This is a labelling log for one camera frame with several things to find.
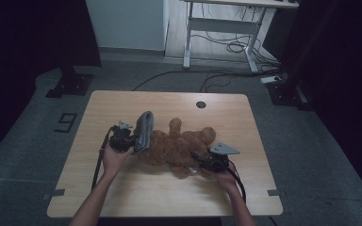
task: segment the brown stuffed animal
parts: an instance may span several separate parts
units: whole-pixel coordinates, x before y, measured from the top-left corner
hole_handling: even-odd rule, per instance
[[[189,168],[199,168],[190,152],[196,152],[203,158],[209,158],[208,146],[216,138],[216,132],[211,127],[202,131],[181,131],[181,120],[172,119],[169,123],[169,134],[160,130],[154,130],[151,135],[150,148],[139,154],[139,160],[152,166],[168,164],[173,173],[185,178],[190,174]]]

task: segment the table top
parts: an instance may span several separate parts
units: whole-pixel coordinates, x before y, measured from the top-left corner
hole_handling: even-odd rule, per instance
[[[181,0],[191,3],[208,3],[208,4],[223,4],[223,5],[239,5],[261,8],[298,8],[298,2],[290,3],[288,0]]]
[[[197,102],[205,102],[198,108]],[[135,125],[144,111],[155,115],[155,129],[168,131],[169,121],[182,120],[181,132],[211,126],[222,141],[240,151],[229,155],[239,171],[253,215],[280,215],[283,207],[245,95],[176,92],[95,91],[74,138],[48,216],[70,218],[91,191],[98,153],[107,129],[118,121]],[[216,217],[231,216],[224,191],[214,179],[192,175],[176,178],[168,167],[141,163],[130,155],[111,185],[101,217]]]

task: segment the wall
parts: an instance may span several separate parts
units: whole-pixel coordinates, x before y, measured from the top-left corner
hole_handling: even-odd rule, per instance
[[[164,51],[168,0],[87,0],[99,47]]]

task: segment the person's left hand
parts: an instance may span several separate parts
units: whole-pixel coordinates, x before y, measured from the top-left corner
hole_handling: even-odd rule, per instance
[[[124,166],[127,157],[134,152],[134,147],[130,147],[125,153],[114,151],[108,144],[104,150],[104,174],[110,177],[115,177],[120,169]]]

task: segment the desk leg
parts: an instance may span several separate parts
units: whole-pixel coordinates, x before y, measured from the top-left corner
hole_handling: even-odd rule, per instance
[[[257,39],[258,32],[260,31],[260,27],[263,22],[264,14],[266,14],[266,9],[267,8],[263,8],[261,10],[260,17],[256,22],[255,32],[253,34],[254,36],[251,38],[251,41],[249,41],[248,48],[245,49],[245,55],[248,58],[248,63],[249,63],[249,66],[251,67],[252,73],[258,73],[258,69],[255,65],[255,55],[252,52],[253,52],[253,49],[255,46],[255,41]]]
[[[184,69],[189,69],[189,61],[190,61],[190,21],[192,20],[192,12],[193,12],[193,3],[190,3],[188,26],[187,26],[187,42],[185,43],[185,50],[184,50],[184,65],[183,65]]]

